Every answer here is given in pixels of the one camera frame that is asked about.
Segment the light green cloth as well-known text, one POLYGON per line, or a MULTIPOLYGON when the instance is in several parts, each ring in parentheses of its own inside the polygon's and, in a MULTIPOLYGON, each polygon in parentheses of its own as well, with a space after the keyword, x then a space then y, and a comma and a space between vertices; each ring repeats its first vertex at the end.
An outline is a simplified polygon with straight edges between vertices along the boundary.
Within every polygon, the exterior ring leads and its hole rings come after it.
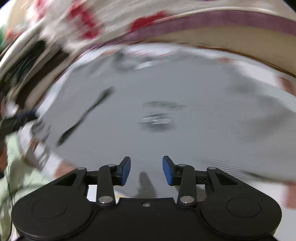
POLYGON ((8 165, 1 178, 1 240, 14 240, 11 211, 16 202, 53 179, 25 161, 17 134, 6 137, 8 165))

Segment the red bear quilted blanket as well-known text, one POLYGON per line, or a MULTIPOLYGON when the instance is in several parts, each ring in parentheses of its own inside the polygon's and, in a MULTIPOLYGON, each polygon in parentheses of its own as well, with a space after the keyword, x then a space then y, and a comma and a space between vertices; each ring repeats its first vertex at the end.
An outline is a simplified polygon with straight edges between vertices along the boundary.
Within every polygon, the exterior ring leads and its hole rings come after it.
POLYGON ((17 1, 10 24, 68 50, 164 41, 243 54, 295 74, 295 10, 284 1, 17 1))

